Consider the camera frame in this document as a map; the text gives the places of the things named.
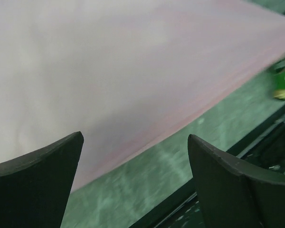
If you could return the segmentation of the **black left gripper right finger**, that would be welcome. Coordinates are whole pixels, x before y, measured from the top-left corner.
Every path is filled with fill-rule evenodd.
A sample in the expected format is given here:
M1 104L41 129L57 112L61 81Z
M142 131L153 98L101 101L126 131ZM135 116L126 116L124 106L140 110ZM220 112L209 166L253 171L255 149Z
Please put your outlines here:
M285 175L188 137L194 186L207 228L285 228Z

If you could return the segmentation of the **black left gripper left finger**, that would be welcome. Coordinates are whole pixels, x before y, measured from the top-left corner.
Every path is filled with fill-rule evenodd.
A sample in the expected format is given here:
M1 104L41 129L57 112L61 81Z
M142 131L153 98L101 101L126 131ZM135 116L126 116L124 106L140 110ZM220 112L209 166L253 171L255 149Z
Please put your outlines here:
M0 228L61 226L83 144L75 132L0 163Z

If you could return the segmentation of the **pink t-shirt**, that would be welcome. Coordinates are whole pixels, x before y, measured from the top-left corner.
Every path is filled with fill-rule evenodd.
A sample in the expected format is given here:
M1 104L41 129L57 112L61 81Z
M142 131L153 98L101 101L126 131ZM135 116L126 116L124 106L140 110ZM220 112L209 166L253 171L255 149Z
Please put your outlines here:
M285 55L285 16L243 0L0 0L0 163L73 132L78 189Z

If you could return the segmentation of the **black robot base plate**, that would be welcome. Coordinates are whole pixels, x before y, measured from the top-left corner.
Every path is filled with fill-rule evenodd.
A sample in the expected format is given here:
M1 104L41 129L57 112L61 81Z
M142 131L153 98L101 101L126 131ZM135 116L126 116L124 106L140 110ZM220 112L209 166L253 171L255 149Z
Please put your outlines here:
M285 105L227 151L188 137L192 179L135 228L285 228Z

